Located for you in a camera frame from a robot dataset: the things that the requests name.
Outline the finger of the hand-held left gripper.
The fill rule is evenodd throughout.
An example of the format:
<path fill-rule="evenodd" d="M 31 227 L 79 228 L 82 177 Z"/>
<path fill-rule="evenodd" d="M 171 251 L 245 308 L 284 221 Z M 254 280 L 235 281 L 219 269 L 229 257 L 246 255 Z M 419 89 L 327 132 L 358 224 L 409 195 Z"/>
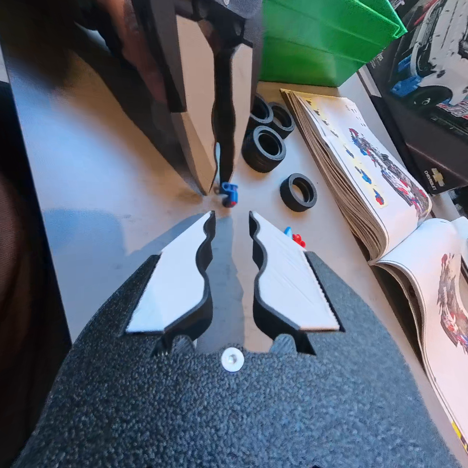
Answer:
<path fill-rule="evenodd" d="M 222 47 L 214 55 L 212 130 L 219 157 L 214 149 L 212 184 L 217 176 L 220 184 L 229 183 L 241 155 L 251 110 L 252 57 L 247 45 Z"/>
<path fill-rule="evenodd" d="M 185 110 L 172 113 L 172 121 L 189 170 L 206 196 L 218 170 L 213 130 L 214 55 L 197 22 L 177 16 L 176 24 Z"/>

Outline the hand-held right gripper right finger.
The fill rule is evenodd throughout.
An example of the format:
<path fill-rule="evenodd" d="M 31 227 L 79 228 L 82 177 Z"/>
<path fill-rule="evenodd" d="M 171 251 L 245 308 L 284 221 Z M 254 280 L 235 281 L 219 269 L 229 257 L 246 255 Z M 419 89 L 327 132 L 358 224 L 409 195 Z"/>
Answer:
<path fill-rule="evenodd" d="M 340 321 L 311 264 L 311 252 L 255 211 L 249 212 L 254 279 L 253 317 L 269 338 L 290 335 L 309 344 L 308 334 L 340 331 Z"/>

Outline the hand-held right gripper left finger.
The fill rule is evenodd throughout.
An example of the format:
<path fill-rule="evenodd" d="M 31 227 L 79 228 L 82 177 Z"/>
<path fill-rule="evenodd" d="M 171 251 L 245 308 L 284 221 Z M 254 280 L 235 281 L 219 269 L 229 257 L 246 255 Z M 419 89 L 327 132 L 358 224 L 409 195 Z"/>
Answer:
<path fill-rule="evenodd" d="M 178 335 L 197 340 L 213 319 L 207 268 L 213 259 L 214 211 L 208 211 L 156 255 L 156 263 L 126 325 L 126 334 Z"/>

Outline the grey desk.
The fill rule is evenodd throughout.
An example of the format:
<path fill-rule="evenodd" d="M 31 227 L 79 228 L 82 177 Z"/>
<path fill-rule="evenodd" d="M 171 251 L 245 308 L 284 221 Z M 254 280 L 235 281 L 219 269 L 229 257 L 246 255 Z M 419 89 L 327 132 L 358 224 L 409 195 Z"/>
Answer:
<path fill-rule="evenodd" d="M 282 226 L 291 221 L 317 253 L 373 309 L 410 365 L 431 417 L 448 447 L 467 467 L 455 436 L 413 342 L 401 328 L 363 250 L 340 213 L 300 134 L 287 139 L 279 176 L 237 168 L 241 205 L 221 207 L 218 196 L 191 188 L 177 149 L 161 155 L 152 141 L 149 101 L 140 79 L 120 67 L 97 33 L 78 34 L 75 49 L 64 39 L 1 34 L 7 73 L 51 248 L 71 338 L 105 299 L 150 255 L 209 209 L 216 210 L 214 259 L 208 269 L 214 319 L 197 351 L 218 351 L 233 338 L 251 351 L 271 340 L 254 325 L 248 211 Z M 293 173 L 308 177 L 317 191 L 311 209 L 296 213 L 279 188 Z"/>

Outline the person's left hand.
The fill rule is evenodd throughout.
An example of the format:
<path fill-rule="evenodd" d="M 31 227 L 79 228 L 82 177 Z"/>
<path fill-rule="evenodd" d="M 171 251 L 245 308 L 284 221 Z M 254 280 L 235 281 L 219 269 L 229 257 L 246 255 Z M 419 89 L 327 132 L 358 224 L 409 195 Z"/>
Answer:
<path fill-rule="evenodd" d="M 151 55 L 143 30 L 130 0 L 98 0 L 97 4 L 110 15 L 124 58 L 136 68 L 156 102 L 167 104 L 161 71 Z"/>

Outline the black toy tire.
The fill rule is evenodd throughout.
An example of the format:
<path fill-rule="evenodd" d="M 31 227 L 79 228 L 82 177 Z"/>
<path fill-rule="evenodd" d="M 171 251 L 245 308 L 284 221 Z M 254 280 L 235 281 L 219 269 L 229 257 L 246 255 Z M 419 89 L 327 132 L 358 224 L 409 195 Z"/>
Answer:
<path fill-rule="evenodd" d="M 284 204 L 296 213 L 315 206 L 317 191 L 312 181 L 301 173 L 293 173 L 280 184 L 280 196 Z"/>
<path fill-rule="evenodd" d="M 251 132 L 258 126 L 270 126 L 272 121 L 273 111 L 271 106 L 259 93 L 256 93 L 249 114 L 247 132 Z"/>
<path fill-rule="evenodd" d="M 289 109 L 278 102 L 269 103 L 272 109 L 272 122 L 270 127 L 278 133 L 282 139 L 286 139 L 295 129 L 295 121 Z"/>
<path fill-rule="evenodd" d="M 244 138 L 242 155 L 246 163 L 257 172 L 268 173 L 286 157 L 283 138 L 268 126 L 257 126 Z"/>

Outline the green plastic bin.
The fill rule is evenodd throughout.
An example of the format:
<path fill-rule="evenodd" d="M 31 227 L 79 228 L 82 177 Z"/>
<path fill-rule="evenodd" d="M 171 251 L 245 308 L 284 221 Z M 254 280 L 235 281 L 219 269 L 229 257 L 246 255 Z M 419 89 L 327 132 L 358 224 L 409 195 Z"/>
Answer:
<path fill-rule="evenodd" d="M 259 81 L 339 87 L 406 32 L 387 0 L 263 1 Z"/>

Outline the open instruction booklet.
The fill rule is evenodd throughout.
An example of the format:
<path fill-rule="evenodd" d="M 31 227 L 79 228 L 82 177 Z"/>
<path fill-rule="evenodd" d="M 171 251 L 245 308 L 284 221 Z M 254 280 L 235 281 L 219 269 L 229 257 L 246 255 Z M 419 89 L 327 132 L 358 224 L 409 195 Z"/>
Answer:
<path fill-rule="evenodd" d="M 459 278 L 467 218 L 431 217 L 432 201 L 346 97 L 280 90 L 370 265 L 406 296 L 426 375 L 462 446 L 468 435 L 468 316 Z"/>

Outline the black car set box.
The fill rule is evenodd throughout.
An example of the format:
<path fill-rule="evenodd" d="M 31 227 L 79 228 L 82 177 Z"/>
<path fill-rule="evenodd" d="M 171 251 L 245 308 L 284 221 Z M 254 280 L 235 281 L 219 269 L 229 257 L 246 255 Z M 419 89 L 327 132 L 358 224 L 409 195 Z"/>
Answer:
<path fill-rule="evenodd" d="M 366 67 L 373 103 L 432 194 L 468 183 L 468 2 L 391 1 L 406 33 Z"/>

